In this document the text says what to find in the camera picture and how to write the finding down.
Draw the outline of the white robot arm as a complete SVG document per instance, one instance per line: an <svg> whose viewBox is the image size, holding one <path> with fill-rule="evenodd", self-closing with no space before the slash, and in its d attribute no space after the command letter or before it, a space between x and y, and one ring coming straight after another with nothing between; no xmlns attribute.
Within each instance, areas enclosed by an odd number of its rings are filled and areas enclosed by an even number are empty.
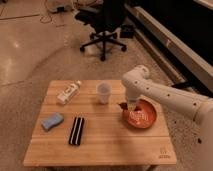
<svg viewBox="0 0 213 171"><path fill-rule="evenodd" d="M213 98L155 83L144 65L134 67L121 79L126 100L135 102L141 95L187 116L200 126L193 171L213 171Z"/></svg>

